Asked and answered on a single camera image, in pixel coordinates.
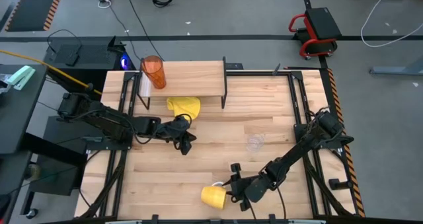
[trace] mint green object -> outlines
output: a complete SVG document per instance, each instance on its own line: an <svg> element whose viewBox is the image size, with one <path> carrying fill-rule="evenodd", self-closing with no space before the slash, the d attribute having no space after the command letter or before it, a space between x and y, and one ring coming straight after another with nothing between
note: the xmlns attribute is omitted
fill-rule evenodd
<svg viewBox="0 0 423 224"><path fill-rule="evenodd" d="M25 65L6 80L6 83L14 85L14 89L21 90L35 73L35 69Z"/></svg>

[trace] wooden board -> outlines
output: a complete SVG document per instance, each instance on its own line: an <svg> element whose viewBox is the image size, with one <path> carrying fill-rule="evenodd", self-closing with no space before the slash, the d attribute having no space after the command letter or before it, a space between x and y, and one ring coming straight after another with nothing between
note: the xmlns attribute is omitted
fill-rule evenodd
<svg viewBox="0 0 423 224"><path fill-rule="evenodd" d="M223 61L164 61L166 87L156 89L146 76L140 85L140 95L223 96L225 81Z"/></svg>
<svg viewBox="0 0 423 224"><path fill-rule="evenodd" d="M327 106L319 72L303 71L303 77L310 109L316 112ZM102 96L105 105L118 107L122 78L122 72L108 73ZM268 161L293 147L295 118L289 85L286 77L228 76L227 82L225 109L221 109L219 97L201 98L200 115L190 128L198 139L192 143L187 156L162 141L133 144L126 161L119 219L151 219L153 214L159 214L160 219L252 219L250 211L241 212L239 204L230 200L224 210L203 204L200 192L204 186L228 180L232 163L241 164L242 176L256 175ZM295 87L301 101L297 83ZM302 106L300 109L305 121ZM141 115L160 116L166 122L172 120L173 111L167 110L166 98L152 98L149 111L137 100L134 116ZM264 138L258 152L247 150L247 141L252 135ZM320 154L325 180L345 180L342 163L328 151L320 151ZM85 169L81 189L89 202L95 200L103 187L108 156L108 151L100 152ZM302 161L291 167L280 189L288 218L312 217ZM323 213L322 197L318 188L316 191L319 211ZM347 210L354 212L348 190L333 193ZM252 205L258 218L268 218L269 213L283 218L277 192L267 191ZM79 198L75 216L86 210L87 205Z"/></svg>

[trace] blue light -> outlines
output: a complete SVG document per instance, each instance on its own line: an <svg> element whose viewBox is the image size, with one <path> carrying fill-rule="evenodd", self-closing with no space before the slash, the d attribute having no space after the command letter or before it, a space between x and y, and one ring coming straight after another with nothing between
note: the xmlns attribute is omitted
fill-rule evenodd
<svg viewBox="0 0 423 224"><path fill-rule="evenodd" d="M120 67L123 70L128 70L130 68L130 59L126 53L120 58Z"/></svg>

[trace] yellow cup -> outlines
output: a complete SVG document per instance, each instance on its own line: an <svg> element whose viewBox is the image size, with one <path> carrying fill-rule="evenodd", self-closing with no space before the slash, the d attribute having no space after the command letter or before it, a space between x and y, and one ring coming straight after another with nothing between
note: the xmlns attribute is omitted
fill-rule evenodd
<svg viewBox="0 0 423 224"><path fill-rule="evenodd" d="M223 209L226 201L226 189L221 186L207 186L201 191L201 200L212 207Z"/></svg>

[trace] orange plastic cup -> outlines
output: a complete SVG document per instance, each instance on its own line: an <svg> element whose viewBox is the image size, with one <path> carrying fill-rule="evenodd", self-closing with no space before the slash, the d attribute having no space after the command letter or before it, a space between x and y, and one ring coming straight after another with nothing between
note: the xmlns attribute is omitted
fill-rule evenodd
<svg viewBox="0 0 423 224"><path fill-rule="evenodd" d="M160 57L148 56L141 59L141 69L156 89L166 87L165 69L163 68L163 61Z"/></svg>

